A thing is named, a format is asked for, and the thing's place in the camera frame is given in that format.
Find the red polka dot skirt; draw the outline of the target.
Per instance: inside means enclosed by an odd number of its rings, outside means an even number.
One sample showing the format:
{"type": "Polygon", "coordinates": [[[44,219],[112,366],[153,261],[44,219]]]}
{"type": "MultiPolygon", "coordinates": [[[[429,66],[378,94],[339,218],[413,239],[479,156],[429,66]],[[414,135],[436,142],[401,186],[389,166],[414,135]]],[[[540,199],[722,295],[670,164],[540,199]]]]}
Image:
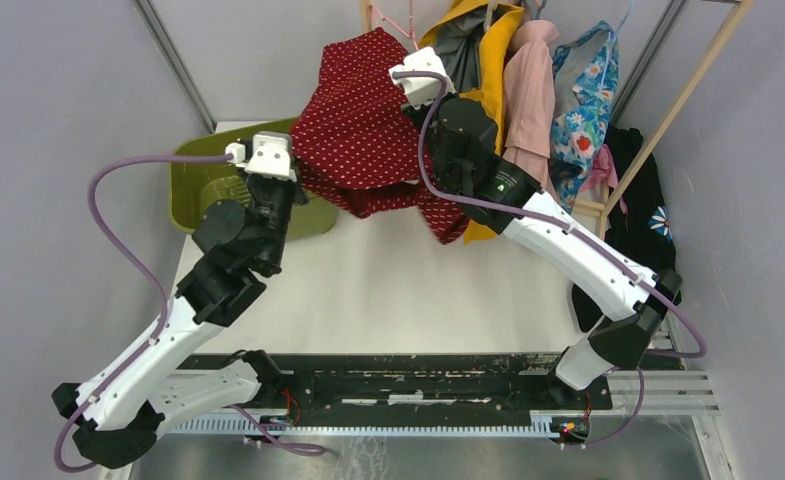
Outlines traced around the red polka dot skirt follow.
{"type": "Polygon", "coordinates": [[[311,192],[360,219],[416,208],[434,237],[449,244],[469,220],[422,182],[419,132],[389,76],[406,54],[382,28],[325,46],[318,85],[289,131],[293,153],[311,192]]]}

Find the pink wire hanger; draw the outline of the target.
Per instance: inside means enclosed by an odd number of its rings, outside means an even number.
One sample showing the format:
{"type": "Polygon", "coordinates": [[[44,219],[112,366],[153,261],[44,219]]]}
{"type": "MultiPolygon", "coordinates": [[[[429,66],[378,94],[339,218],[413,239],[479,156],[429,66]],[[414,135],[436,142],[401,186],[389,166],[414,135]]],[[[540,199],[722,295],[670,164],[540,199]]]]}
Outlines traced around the pink wire hanger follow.
{"type": "Polygon", "coordinates": [[[362,7],[364,13],[363,18],[367,21],[367,25],[364,29],[370,31],[382,27],[390,30],[403,40],[404,45],[411,47],[413,50],[417,50],[419,42],[415,29],[414,2],[406,1],[406,7],[406,21],[399,22],[385,13],[375,1],[364,1],[364,6],[362,7]]]}

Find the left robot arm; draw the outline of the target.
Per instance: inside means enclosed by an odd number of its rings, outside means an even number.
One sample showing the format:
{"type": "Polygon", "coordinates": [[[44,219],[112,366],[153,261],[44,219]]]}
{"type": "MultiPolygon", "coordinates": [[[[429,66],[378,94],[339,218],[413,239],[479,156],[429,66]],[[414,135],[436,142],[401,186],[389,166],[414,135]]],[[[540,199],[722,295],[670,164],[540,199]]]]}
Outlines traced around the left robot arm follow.
{"type": "Polygon", "coordinates": [[[282,270],[292,207],[306,201],[299,180],[247,174],[244,183],[248,204],[228,199],[207,208],[193,234],[202,256],[149,330],[91,380],[54,390],[59,413],[74,428],[78,453],[91,463],[126,466],[182,423],[281,391],[282,374],[263,350],[182,384],[168,382],[198,347],[264,293],[265,279],[282,270]]]}

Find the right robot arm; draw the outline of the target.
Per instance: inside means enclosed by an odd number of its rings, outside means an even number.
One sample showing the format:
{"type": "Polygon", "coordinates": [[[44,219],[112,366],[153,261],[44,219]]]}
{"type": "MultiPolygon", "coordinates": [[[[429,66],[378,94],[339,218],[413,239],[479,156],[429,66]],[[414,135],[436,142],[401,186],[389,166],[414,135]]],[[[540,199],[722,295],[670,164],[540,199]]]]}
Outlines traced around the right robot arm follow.
{"type": "Polygon", "coordinates": [[[637,367],[674,308],[681,277],[654,271],[591,234],[536,179],[492,151],[496,132],[478,102],[454,94],[435,100],[419,138],[435,177],[428,189],[548,261],[599,308],[603,321],[561,354],[553,377],[580,391],[609,371],[637,367]]]}

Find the yellow skirt grey lining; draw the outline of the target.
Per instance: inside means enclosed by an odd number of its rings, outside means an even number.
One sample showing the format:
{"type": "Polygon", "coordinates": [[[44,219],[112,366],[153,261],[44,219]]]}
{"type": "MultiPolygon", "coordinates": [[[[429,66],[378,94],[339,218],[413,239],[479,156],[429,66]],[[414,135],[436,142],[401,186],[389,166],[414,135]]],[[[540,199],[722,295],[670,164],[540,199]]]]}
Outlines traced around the yellow skirt grey lining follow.
{"type": "Polygon", "coordinates": [[[432,156],[436,185],[449,193],[474,196],[520,208],[537,191],[530,175],[500,157],[504,138],[504,67],[524,9],[503,1],[454,1],[449,12],[420,40],[440,58],[457,95],[480,104],[484,119],[464,118],[468,134],[444,133],[442,106],[428,129],[425,148],[432,156]]]}

